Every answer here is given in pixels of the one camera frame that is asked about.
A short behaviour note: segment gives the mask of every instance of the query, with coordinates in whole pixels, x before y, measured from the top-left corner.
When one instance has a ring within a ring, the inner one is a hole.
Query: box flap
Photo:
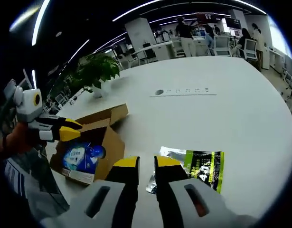
[[[113,131],[111,127],[107,127],[106,129],[102,146],[106,149],[107,153],[105,158],[99,159],[94,180],[104,180],[114,163],[123,158],[125,151],[124,142],[121,140],[119,134]]]
[[[110,124],[110,119],[104,119],[93,123],[83,124],[83,128],[80,129],[80,132],[89,131],[96,128],[107,127]]]
[[[127,114],[128,114],[128,108],[126,104],[122,104],[122,105],[114,107],[111,110],[110,125],[125,118]]]
[[[111,110],[113,108],[114,107],[102,110],[102,111],[97,112],[97,113],[93,113],[91,115],[87,115],[85,117],[77,119],[76,121],[79,122],[80,124],[91,124],[93,122],[97,122],[100,120],[109,119],[111,117]]]

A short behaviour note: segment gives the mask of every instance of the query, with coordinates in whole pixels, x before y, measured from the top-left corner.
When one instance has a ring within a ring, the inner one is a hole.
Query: ceiling light
[[[242,3],[242,4],[246,5],[246,6],[250,6],[250,7],[254,8],[254,9],[260,11],[260,12],[263,13],[263,14],[267,14],[267,13],[264,12],[263,10],[261,10],[261,9],[259,9],[259,8],[257,8],[257,7],[255,7],[255,6],[253,6],[253,5],[251,5],[251,4],[247,3],[247,2],[244,2],[244,1],[241,1],[241,0],[232,0],[232,1],[240,2],[240,3]]]
[[[24,13],[22,13],[10,26],[9,30],[12,31],[14,30],[18,25],[20,25],[22,22],[24,22],[26,19],[31,17],[34,13],[37,12],[39,7],[34,7],[31,9],[28,9]]]
[[[175,16],[171,16],[171,17],[167,17],[167,18],[161,18],[161,19],[158,19],[158,20],[151,21],[151,22],[149,22],[149,24],[151,24],[153,22],[160,21],[160,20],[169,19],[169,18],[177,18],[177,17],[195,15],[195,14],[216,14],[216,15],[222,15],[222,16],[230,17],[230,15],[228,15],[228,14],[221,14],[221,13],[203,13],[203,12],[201,12],[201,13],[188,13],[188,14],[175,15]]]
[[[215,15],[221,15],[221,16],[226,16],[226,17],[231,17],[229,14],[223,14],[223,13],[213,13]]]
[[[108,42],[105,43],[104,45],[101,45],[98,49],[96,49],[96,50],[93,52],[93,54],[94,54],[95,52],[97,52],[99,49],[101,49],[102,47],[104,47],[105,45],[107,45],[108,43],[112,42],[113,40],[116,40],[118,37],[121,37],[122,35],[124,35],[124,34],[126,34],[126,33],[127,33],[127,32],[124,32],[124,33],[120,34],[119,36],[117,36],[117,37],[111,39],[110,41],[108,41]]]
[[[118,42],[121,42],[121,41],[124,40],[124,39],[126,39],[126,37],[124,37],[124,38],[122,38],[122,39],[116,41],[115,43],[111,44],[110,46],[113,46],[114,44],[117,44]]]
[[[49,2],[50,2],[50,0],[44,0],[43,3],[42,3],[42,6],[40,8],[40,11],[38,13],[38,16],[37,16],[37,19],[36,19],[36,23],[35,23],[35,27],[34,27],[34,32],[33,32],[32,46],[34,46],[36,44],[39,26],[40,26],[42,17],[44,15],[45,11],[46,11],[46,8],[47,8]]]
[[[55,36],[56,36],[56,37],[59,37],[59,36],[61,35],[61,33],[62,33],[62,32],[60,31],[60,32],[58,32]]]
[[[233,6],[233,5],[228,5],[228,4],[224,4],[224,3],[220,3],[220,2],[210,2],[210,1],[197,1],[197,2],[195,2],[195,1],[193,1],[193,2],[176,3],[176,4],[167,5],[167,6],[162,6],[162,7],[160,7],[160,8],[156,8],[156,9],[151,9],[151,10],[149,10],[149,11],[147,11],[147,12],[141,13],[140,16],[141,16],[141,15],[144,15],[144,14],[146,14],[146,13],[149,13],[149,12],[155,11],[155,10],[160,10],[161,8],[170,7],[170,6],[175,6],[175,5],[181,5],[181,4],[191,4],[191,3],[193,3],[193,4],[195,4],[195,3],[199,3],[199,4],[218,4],[218,5],[224,5],[224,6],[231,6],[232,8],[237,8],[237,9],[243,11],[243,9],[242,9],[241,7]]]
[[[155,3],[155,2],[157,2],[157,1],[162,1],[162,0],[153,0],[153,1],[146,2],[146,3],[144,3],[144,4],[142,4],[142,5],[138,6],[138,7],[135,7],[135,8],[133,8],[133,9],[131,9],[131,10],[129,10],[129,11],[123,13],[122,15],[118,16],[117,18],[113,19],[112,21],[114,22],[114,21],[118,20],[119,18],[121,18],[121,17],[127,15],[128,13],[131,13],[131,12],[133,12],[133,11],[135,11],[135,10],[141,8],[141,7],[144,7],[144,6],[150,5],[150,4]]]
[[[35,70],[32,70],[32,78],[33,78],[33,84],[34,84],[34,89],[36,89],[36,77],[35,77]]]
[[[81,47],[80,47],[80,48],[74,53],[74,55],[72,55],[72,57],[70,58],[70,60],[69,60],[67,63],[69,63],[69,62],[74,58],[74,56],[79,52],[79,50],[82,49],[83,46],[86,45],[86,43],[89,42],[89,41],[90,41],[90,40],[87,40],[87,41],[86,41],[86,42],[85,42],[85,43],[84,43],[84,44],[83,44],[83,45],[82,45],[82,46],[81,46]]]
[[[167,25],[167,24],[177,23],[177,22],[178,22],[178,21],[175,20],[175,21],[170,21],[170,22],[162,23],[162,24],[159,24],[159,25]]]
[[[188,14],[175,15],[175,16],[171,16],[171,17],[167,17],[167,18],[161,18],[161,19],[158,19],[158,20],[151,21],[151,22],[149,22],[149,24],[157,22],[157,21],[160,21],[160,20],[165,20],[165,19],[169,19],[169,18],[176,18],[176,17],[182,17],[182,16],[188,16],[188,15],[194,15],[194,14],[195,13],[188,13]]]

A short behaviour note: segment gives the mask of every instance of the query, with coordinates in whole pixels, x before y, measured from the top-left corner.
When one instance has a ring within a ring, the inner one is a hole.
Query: person
[[[0,219],[5,226],[13,226],[16,221],[20,225],[41,227],[33,218],[25,199],[11,189],[4,175],[5,159],[28,152],[39,143],[44,144],[34,135],[28,132],[27,123],[17,123],[10,134],[0,135]],[[6,215],[12,215],[12,219],[5,219]]]
[[[257,57],[257,69],[262,71],[263,51],[264,51],[264,37],[259,31],[259,27],[255,24],[251,24],[254,29],[253,39],[256,41],[256,57]]]
[[[213,29],[209,26],[209,25],[205,25],[205,41],[207,42],[207,46],[208,48],[213,48],[213,39],[214,39],[214,33],[213,33]]]
[[[176,26],[176,35],[180,37],[182,47],[186,57],[196,56],[197,48],[193,42],[191,35],[191,27],[187,25],[183,18],[178,18],[178,25]]]
[[[214,30],[215,30],[217,35],[221,35],[221,30],[217,25],[214,25]]]
[[[242,37],[239,39],[237,45],[231,50],[232,56],[234,56],[237,53],[239,48],[244,48],[246,39],[251,39],[251,36],[249,32],[247,31],[247,29],[242,28]]]

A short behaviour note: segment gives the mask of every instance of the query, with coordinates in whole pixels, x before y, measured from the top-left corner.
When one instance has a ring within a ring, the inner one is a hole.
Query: white desk
[[[170,44],[172,44],[171,40],[167,41],[167,42],[162,42],[162,43],[159,43],[159,44],[153,44],[151,46],[144,47],[142,49],[139,49],[139,50],[135,51],[132,55],[138,54],[138,53],[140,53],[142,51],[146,51],[146,50],[149,50],[149,49],[153,49],[153,48],[160,47],[160,46],[163,46],[163,45],[170,45]]]
[[[264,47],[262,68],[269,70],[269,66],[270,66],[270,51],[267,47]]]
[[[269,65],[281,74],[283,72],[284,58],[279,53],[269,50]]]
[[[180,38],[174,39],[173,42],[180,42]],[[196,46],[197,56],[207,56],[208,46],[204,37],[193,37]]]
[[[221,195],[227,207],[254,217],[265,213],[292,169],[292,115],[260,72],[241,58],[190,57],[120,74],[106,99],[83,92],[58,114],[77,119],[113,105],[128,105],[129,116],[118,132],[126,144],[125,156],[141,157],[132,227],[162,227],[156,196],[145,190],[153,174],[153,156],[161,146],[224,151]],[[149,97],[161,88],[194,86],[214,88],[217,95]],[[49,159],[55,145],[48,143]],[[52,172],[70,203],[83,187]]]

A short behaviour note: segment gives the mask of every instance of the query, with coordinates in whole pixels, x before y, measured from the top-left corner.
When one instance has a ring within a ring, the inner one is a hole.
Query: open cardboard box
[[[114,163],[123,158],[125,144],[110,126],[123,119],[128,114],[126,104],[112,107],[98,113],[94,113],[78,120],[83,128],[78,138],[82,142],[91,142],[95,145],[102,145],[106,155],[98,159],[95,174],[80,171],[71,171],[63,166],[63,157],[66,152],[67,142],[59,141],[56,146],[56,154],[53,154],[50,167],[56,172],[82,184],[92,184],[95,180],[104,180]]]

